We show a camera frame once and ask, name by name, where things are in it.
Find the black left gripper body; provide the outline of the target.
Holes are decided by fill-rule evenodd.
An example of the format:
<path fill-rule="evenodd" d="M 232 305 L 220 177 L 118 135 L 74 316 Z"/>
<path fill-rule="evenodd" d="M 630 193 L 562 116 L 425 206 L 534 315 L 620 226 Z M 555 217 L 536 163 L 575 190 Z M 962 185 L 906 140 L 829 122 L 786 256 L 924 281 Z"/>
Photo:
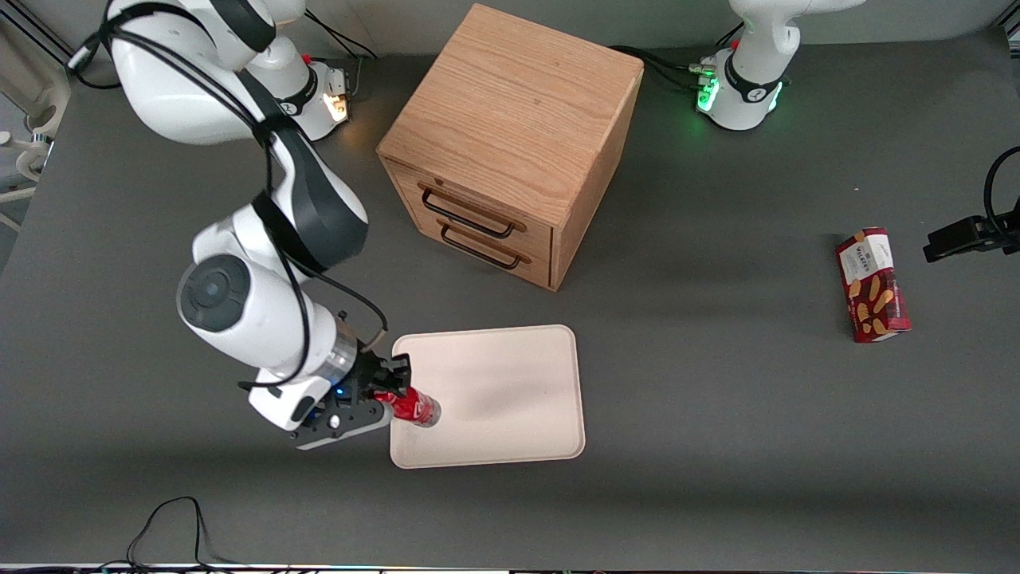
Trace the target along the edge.
<path fill-rule="evenodd" d="M 996 214 L 991 211 L 991 231 L 994 231 L 1002 254 L 1019 252 L 1019 210 Z"/>

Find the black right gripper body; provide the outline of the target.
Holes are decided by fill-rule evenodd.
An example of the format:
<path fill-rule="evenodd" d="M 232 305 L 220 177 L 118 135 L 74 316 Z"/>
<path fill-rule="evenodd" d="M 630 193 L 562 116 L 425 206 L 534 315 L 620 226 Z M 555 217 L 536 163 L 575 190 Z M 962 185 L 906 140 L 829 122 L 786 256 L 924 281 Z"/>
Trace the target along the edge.
<path fill-rule="evenodd" d="M 397 395 L 397 375 L 389 360 L 374 352 L 359 353 L 353 367 L 343 378 L 343 401 L 358 404 L 376 395 Z"/>

